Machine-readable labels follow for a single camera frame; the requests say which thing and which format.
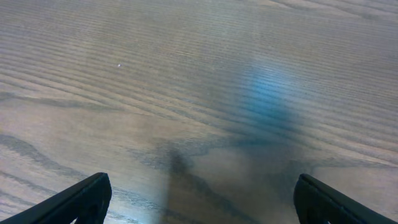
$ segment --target wooden table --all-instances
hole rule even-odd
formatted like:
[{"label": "wooden table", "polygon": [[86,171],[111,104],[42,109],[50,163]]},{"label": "wooden table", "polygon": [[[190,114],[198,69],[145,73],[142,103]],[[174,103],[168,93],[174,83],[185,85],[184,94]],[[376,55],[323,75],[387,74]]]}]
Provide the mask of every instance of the wooden table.
[{"label": "wooden table", "polygon": [[398,1],[2,0],[0,220],[96,172],[106,223],[398,221]]}]

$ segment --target brown wooden tabletop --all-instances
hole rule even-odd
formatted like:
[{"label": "brown wooden tabletop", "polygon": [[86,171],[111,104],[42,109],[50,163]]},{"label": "brown wooden tabletop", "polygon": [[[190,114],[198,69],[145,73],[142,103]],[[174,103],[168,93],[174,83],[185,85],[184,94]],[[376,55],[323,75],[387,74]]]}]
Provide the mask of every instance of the brown wooden tabletop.
[{"label": "brown wooden tabletop", "polygon": [[0,1],[0,220],[96,172],[106,223],[398,221],[397,0]]}]

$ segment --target wooden surface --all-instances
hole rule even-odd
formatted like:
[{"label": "wooden surface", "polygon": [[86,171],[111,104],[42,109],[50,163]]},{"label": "wooden surface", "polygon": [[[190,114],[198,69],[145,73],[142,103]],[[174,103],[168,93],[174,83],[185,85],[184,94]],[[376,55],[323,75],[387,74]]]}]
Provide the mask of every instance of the wooden surface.
[{"label": "wooden surface", "polygon": [[398,221],[398,1],[1,0],[0,220],[96,172],[106,223]]}]

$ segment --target wood grain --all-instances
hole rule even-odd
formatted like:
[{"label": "wood grain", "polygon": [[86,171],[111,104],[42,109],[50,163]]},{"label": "wood grain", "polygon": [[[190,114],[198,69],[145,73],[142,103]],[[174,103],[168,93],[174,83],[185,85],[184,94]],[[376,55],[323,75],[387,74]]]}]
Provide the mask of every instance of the wood grain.
[{"label": "wood grain", "polygon": [[0,220],[96,172],[106,223],[398,221],[398,1],[2,0]]}]

